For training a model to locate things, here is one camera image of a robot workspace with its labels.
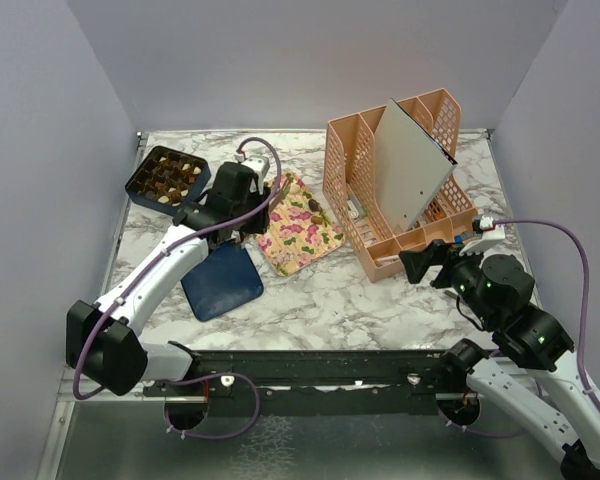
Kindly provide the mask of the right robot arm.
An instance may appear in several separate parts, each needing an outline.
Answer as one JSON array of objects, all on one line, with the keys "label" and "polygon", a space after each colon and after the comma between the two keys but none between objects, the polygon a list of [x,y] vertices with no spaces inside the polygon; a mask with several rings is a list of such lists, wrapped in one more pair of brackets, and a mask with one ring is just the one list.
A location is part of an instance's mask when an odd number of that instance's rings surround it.
[{"label": "right robot arm", "polygon": [[525,371],[544,402],[507,374],[483,348],[463,339],[445,351],[436,370],[449,390],[466,386],[498,404],[559,461],[566,479],[600,479],[600,400],[578,370],[574,341],[557,319],[530,301],[534,279],[512,255],[464,255],[460,243],[432,241],[402,251],[407,279],[419,283],[432,266],[431,285],[453,289],[490,333],[501,354]]}]

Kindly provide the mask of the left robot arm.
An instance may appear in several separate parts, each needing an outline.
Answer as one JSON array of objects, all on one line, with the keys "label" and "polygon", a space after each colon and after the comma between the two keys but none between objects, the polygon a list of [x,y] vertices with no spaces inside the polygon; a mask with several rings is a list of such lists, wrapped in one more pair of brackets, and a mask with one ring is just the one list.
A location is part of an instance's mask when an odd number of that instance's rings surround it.
[{"label": "left robot arm", "polygon": [[280,187],[240,188],[229,212],[208,203],[181,207],[164,237],[132,273],[95,302],[77,301],[67,313],[66,362],[73,368],[73,395],[87,400],[104,390],[121,396],[142,381],[166,381],[186,395],[200,385],[201,371],[185,348],[145,344],[140,336],[166,295],[218,246],[267,218]]}]

